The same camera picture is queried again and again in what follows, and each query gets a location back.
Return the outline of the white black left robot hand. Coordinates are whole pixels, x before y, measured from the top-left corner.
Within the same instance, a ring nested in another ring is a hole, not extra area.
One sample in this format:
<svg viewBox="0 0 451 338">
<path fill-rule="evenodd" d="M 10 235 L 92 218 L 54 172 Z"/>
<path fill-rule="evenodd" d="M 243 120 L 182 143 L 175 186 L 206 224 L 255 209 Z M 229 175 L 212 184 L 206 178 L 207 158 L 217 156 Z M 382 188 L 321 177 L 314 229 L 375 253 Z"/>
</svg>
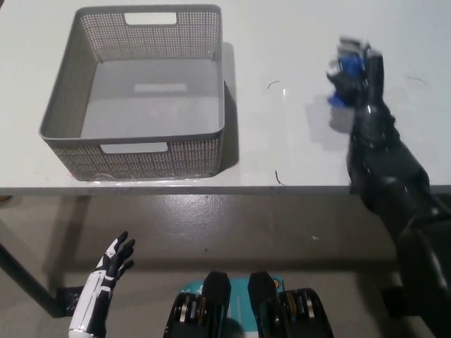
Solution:
<svg viewBox="0 0 451 338">
<path fill-rule="evenodd" d="M 134 265 L 134 239 L 124 231 L 103 253 L 90 273 L 68 328 L 69 338 L 105 337 L 106 319 L 117 281 Z"/>
</svg>

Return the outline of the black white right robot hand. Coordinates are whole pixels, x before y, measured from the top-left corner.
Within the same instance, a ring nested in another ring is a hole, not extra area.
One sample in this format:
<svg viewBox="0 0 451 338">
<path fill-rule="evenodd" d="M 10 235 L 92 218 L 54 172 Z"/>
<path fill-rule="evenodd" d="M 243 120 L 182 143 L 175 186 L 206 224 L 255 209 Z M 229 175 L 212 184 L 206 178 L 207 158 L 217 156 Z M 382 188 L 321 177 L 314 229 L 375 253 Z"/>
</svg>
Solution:
<svg viewBox="0 0 451 338">
<path fill-rule="evenodd" d="M 332 106 L 354 109 L 352 134 L 371 146 L 399 139 L 395 117 L 384 102 L 383 55 L 369 41 L 339 37 L 326 77 L 335 87 Z"/>
</svg>

